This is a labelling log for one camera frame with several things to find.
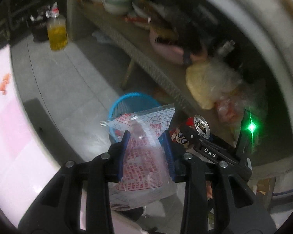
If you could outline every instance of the clear plastic bag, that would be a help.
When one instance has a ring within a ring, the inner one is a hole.
[[[125,114],[101,122],[109,134],[120,141],[130,132],[123,160],[123,178],[109,185],[110,205],[114,210],[129,210],[168,197],[176,192],[169,176],[165,153],[158,137],[169,127],[173,105]]]
[[[245,109],[262,121],[266,118],[268,103],[265,80],[258,80],[251,85],[241,84],[234,92],[220,97],[215,106],[220,122],[227,123],[237,139]]]
[[[212,109],[217,100],[234,91],[243,80],[226,63],[212,58],[187,68],[187,86],[203,109]]]

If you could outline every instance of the can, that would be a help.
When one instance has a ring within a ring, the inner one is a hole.
[[[205,139],[209,139],[211,137],[211,131],[208,123],[202,116],[198,114],[194,117],[188,118],[184,123],[181,124],[181,126],[182,125],[191,127]],[[179,126],[170,130],[169,134],[173,142],[182,144],[185,148],[189,147],[190,142],[184,137],[183,133],[180,132]]]

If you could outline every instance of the yellow liquid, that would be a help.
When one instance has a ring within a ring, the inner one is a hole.
[[[67,44],[65,26],[56,26],[48,29],[48,37],[51,50],[60,50]]]

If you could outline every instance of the orange stain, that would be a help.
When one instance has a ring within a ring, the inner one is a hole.
[[[5,74],[2,82],[0,82],[0,91],[3,95],[6,95],[6,86],[10,83],[10,76],[9,73]]]

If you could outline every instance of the bench leg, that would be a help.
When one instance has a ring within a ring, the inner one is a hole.
[[[126,89],[128,79],[130,77],[131,72],[135,68],[135,65],[136,65],[136,63],[135,63],[134,59],[131,59],[129,65],[128,65],[128,68],[127,68],[125,77],[124,77],[123,81],[121,82],[121,88],[122,88],[122,90],[125,90]]]

